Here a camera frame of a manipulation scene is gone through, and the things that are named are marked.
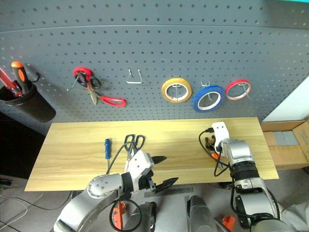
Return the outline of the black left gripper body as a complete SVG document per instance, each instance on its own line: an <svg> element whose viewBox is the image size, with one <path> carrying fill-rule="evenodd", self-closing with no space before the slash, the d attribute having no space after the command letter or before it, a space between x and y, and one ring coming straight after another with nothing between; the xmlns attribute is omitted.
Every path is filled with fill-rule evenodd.
<svg viewBox="0 0 309 232"><path fill-rule="evenodd" d="M146 175L143 175L139 179L139 190L150 189L151 192L155 192L155 183L152 180L154 173L150 170Z"/></svg>

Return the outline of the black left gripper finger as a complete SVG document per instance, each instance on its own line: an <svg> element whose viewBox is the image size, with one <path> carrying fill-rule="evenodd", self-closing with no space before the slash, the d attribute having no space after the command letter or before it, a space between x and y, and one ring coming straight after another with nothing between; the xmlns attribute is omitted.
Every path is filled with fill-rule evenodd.
<svg viewBox="0 0 309 232"><path fill-rule="evenodd" d="M155 164L159 164L161 162L163 162L164 160L167 159L166 156L153 156L151 157L152 158L152 163L155 165Z"/></svg>
<svg viewBox="0 0 309 232"><path fill-rule="evenodd" d="M173 177L170 179L167 179L165 181L163 181L163 183L156 185L155 186L155 191L154 193L159 193L162 192L166 189L168 189L169 187L171 187L179 178L178 177Z"/></svg>

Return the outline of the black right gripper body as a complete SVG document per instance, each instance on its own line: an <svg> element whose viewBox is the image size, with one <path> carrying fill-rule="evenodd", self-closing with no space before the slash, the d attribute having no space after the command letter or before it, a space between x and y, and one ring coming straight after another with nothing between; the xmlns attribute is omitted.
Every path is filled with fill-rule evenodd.
<svg viewBox="0 0 309 232"><path fill-rule="evenodd" d="M215 142L216 142L216 139L215 139L214 135L212 135L211 137L205 137L205 147L208 150L214 150L215 149Z"/></svg>

